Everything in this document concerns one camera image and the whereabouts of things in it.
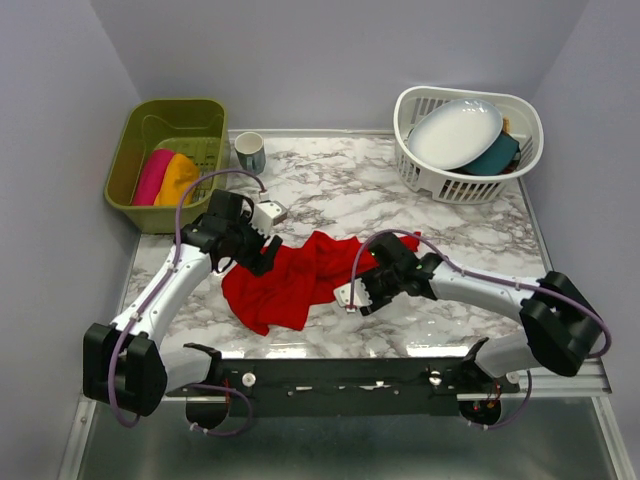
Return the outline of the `red t shirt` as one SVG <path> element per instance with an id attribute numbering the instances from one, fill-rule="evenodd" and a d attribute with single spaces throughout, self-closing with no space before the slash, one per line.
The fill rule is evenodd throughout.
<path id="1" fill-rule="evenodd" d="M 315 231 L 299 248 L 281 247 L 263 276 L 234 266 L 222 280 L 223 296 L 256 334 L 265 336 L 272 326 L 300 331 L 310 307 L 333 302 L 334 290 L 349 281 L 361 245 L 355 237 L 336 240 Z"/>

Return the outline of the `white plastic dish basket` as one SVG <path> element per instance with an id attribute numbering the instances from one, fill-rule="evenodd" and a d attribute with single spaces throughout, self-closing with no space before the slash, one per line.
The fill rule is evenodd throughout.
<path id="1" fill-rule="evenodd" d="M 519 142 L 520 157 L 514 171 L 494 176 L 472 176 L 447 172 L 424 164 L 408 148 L 413 128 L 424 117 L 457 99 L 484 100 L 500 111 L 507 133 Z M 414 86 L 396 100 L 393 113 L 395 166 L 402 182 L 412 191 L 429 193 L 436 201 L 478 205 L 493 201 L 514 181 L 530 172 L 539 162 L 544 132 L 535 108 L 524 99 L 503 93 Z"/>

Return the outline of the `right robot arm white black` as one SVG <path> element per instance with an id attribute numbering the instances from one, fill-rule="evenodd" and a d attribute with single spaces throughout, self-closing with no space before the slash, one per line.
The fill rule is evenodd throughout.
<path id="1" fill-rule="evenodd" d="M 353 270 L 347 284 L 334 295 L 349 311 L 370 315 L 401 293 L 432 301 L 453 301 L 508 318 L 520 331 L 497 339 L 485 338 L 469 350 L 460 379 L 480 392 L 508 373 L 544 367 L 575 376 L 585 360 L 608 352 L 611 333 L 578 288 L 563 273 L 516 277 L 465 267 L 436 247 L 418 256 L 401 240 L 404 231 L 383 230 L 359 248 L 376 264 Z"/>

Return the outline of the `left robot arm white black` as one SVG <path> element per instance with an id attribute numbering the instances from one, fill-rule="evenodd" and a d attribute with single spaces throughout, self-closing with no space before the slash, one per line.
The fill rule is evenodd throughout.
<path id="1" fill-rule="evenodd" d="M 221 354 L 187 344 L 161 353 L 168 328 L 188 297 L 212 273 L 237 264 L 253 276 L 269 272 L 282 244 L 272 228 L 287 216 L 273 200 L 216 190 L 208 210 L 181 226 L 167 259 L 142 293 L 109 324 L 95 323 L 83 338 L 86 397 L 150 415 L 165 394 L 191 386 L 214 393 L 222 380 Z"/>

